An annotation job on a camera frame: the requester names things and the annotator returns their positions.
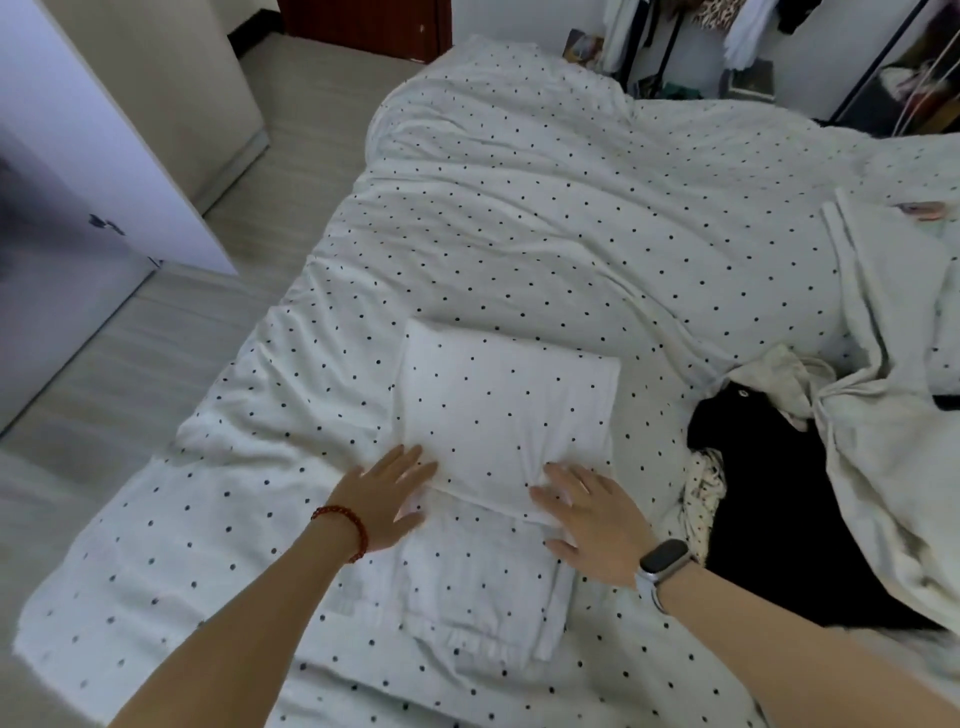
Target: polka dot duvet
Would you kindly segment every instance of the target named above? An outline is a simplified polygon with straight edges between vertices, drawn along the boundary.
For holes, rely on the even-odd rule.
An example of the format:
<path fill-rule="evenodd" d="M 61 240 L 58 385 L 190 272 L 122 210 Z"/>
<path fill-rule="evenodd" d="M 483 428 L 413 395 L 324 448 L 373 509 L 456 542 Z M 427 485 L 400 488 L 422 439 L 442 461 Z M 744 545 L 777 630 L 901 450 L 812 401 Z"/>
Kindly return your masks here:
<path fill-rule="evenodd" d="M 836 187 L 954 202 L 960 142 L 876 141 L 760 104 L 634 102 L 533 46 L 475 38 L 385 100 L 367 165 L 172 445 L 26 604 L 17 653 L 85 715 L 111 719 L 383 450 L 411 317 L 618 358 L 614 469 L 679 535 L 684 427 L 722 374 L 779 342 L 853 368 L 820 205 Z M 930 353 L 941 389 L 956 361 L 955 342 Z M 372 721 L 763 724 L 676 621 L 579 575 L 552 659 L 519 670 L 322 604 L 269 724 Z"/>

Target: white door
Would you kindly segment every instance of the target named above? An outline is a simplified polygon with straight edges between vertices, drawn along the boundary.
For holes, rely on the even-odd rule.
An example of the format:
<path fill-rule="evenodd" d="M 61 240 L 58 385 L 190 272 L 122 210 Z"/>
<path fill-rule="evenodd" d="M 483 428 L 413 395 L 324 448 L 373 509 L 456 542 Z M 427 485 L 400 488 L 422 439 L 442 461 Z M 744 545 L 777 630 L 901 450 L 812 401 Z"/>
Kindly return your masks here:
<path fill-rule="evenodd" d="M 85 221 L 158 260 L 236 270 L 39 0 L 0 13 L 0 119 L 86 205 Z"/>

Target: watch face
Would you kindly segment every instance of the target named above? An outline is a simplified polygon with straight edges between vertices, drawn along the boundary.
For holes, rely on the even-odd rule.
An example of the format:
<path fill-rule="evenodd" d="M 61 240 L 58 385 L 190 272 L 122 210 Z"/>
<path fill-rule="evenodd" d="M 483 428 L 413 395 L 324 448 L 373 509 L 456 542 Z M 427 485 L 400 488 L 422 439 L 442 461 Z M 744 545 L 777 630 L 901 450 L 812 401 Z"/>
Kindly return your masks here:
<path fill-rule="evenodd" d="M 660 573 L 688 551 L 685 541 L 669 539 L 640 559 L 640 568 L 647 573 Z"/>

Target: hand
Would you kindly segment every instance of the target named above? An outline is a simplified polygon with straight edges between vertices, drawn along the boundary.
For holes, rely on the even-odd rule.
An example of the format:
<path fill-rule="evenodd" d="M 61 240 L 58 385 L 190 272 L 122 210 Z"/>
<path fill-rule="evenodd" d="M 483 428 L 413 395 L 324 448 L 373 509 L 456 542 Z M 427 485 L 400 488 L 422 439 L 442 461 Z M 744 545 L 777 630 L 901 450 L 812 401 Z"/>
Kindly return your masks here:
<path fill-rule="evenodd" d="M 423 523 L 423 513 L 396 518 L 406 499 L 437 471 L 437 463 L 417 466 L 422 452 L 419 445 L 406 451 L 398 445 L 365 473 L 360 466 L 348 471 L 327 499 L 327 505 L 349 508 L 364 524 L 370 539 L 367 551 L 389 548 Z M 328 516 L 346 521 L 337 514 Z"/>
<path fill-rule="evenodd" d="M 570 505 L 545 488 L 530 488 L 530 498 L 553 516 L 576 546 L 546 542 L 558 558 L 591 579 L 614 586 L 634 586 L 640 558 L 658 543 L 633 499 L 615 481 L 573 465 L 547 463 L 543 471 L 569 498 Z"/>

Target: laminate floor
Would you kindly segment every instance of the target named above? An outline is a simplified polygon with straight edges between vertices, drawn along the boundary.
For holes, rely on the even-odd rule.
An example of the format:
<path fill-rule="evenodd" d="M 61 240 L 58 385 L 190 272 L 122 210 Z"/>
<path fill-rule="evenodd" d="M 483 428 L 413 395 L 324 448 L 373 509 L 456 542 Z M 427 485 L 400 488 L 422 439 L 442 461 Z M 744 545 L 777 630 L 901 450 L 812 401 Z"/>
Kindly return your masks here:
<path fill-rule="evenodd" d="M 73 538 L 174 435 L 284 293 L 364 167 L 383 97 L 416 63 L 287 36 L 242 60 L 270 149 L 206 219 L 239 278 L 165 265 L 127 300 L 0 439 L 0 634 Z M 78 728 L 6 649 L 6 728 Z"/>

